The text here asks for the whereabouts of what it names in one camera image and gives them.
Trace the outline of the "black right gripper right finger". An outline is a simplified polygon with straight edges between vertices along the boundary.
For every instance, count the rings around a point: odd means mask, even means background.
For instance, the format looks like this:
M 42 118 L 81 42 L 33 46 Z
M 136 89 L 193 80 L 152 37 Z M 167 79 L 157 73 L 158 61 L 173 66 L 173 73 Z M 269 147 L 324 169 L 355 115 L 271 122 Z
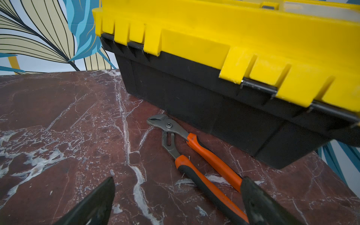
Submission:
M 241 193 L 251 225 L 302 225 L 249 177 L 244 177 Z

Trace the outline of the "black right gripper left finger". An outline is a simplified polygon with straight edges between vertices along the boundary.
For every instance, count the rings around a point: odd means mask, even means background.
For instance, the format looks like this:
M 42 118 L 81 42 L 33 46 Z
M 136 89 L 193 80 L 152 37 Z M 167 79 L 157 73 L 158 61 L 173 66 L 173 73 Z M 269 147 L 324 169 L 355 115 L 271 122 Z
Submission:
M 115 197 L 113 177 L 105 179 L 56 225 L 107 225 Z

